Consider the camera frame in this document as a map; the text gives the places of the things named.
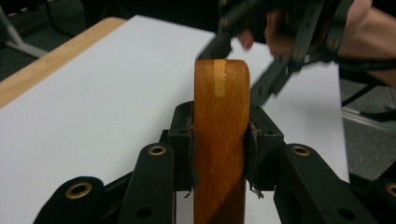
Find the wood grain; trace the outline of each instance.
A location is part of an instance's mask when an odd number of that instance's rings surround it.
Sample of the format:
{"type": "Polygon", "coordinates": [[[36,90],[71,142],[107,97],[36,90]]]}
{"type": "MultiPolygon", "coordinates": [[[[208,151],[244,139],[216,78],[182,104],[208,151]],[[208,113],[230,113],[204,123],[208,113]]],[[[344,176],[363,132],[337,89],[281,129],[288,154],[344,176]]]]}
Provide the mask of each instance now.
{"type": "Polygon", "coordinates": [[[195,169],[199,176],[194,224],[244,223],[248,67],[237,60],[198,61],[194,81],[195,169]]]}
{"type": "Polygon", "coordinates": [[[126,20],[106,18],[62,44],[44,57],[0,82],[0,108],[77,57],[81,52],[120,27],[126,20]]]}

